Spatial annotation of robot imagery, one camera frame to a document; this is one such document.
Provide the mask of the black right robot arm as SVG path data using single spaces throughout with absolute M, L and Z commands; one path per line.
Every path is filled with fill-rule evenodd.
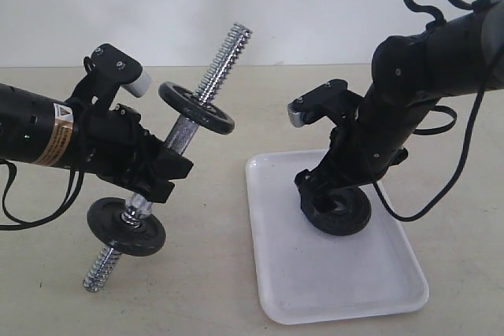
M 437 17 L 419 35 L 387 38 L 373 55 L 365 95 L 334 79 L 289 106 L 297 127 L 324 117 L 335 125 L 318 166 L 295 176 L 302 211 L 310 220 L 369 218 L 361 187 L 407 158 L 404 142 L 422 134 L 440 99 L 502 87 L 503 0 L 477 0 L 463 17 Z

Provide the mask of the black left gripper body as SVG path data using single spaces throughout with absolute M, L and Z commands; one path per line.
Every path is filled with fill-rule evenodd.
M 79 116 L 72 164 L 128 190 L 152 190 L 154 160 L 161 140 L 140 124 L 135 110 L 120 106 L 99 112 L 92 105 Z

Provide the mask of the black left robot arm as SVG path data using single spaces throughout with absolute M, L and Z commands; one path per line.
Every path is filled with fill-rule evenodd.
M 192 161 L 166 147 L 134 109 L 118 104 L 102 114 L 79 98 L 65 102 L 3 84 L 1 157 L 86 173 L 155 203 L 164 203 Z

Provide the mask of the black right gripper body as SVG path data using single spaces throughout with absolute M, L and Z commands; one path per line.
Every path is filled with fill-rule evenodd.
M 381 179 L 390 167 L 406 159 L 403 145 L 407 139 L 405 118 L 356 116 L 333 129 L 328 152 L 310 171 L 310 188 L 339 190 Z

